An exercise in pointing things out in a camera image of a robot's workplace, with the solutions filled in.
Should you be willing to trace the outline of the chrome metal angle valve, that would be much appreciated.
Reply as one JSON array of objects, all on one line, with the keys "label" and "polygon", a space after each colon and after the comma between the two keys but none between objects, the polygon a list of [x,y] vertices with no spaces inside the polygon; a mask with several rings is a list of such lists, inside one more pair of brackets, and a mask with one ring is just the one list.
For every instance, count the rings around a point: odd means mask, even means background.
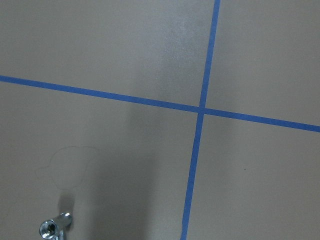
[{"label": "chrome metal angle valve", "polygon": [[43,240],[66,240],[67,230],[72,221],[72,215],[69,212],[63,212],[42,222],[39,227],[39,235]]}]

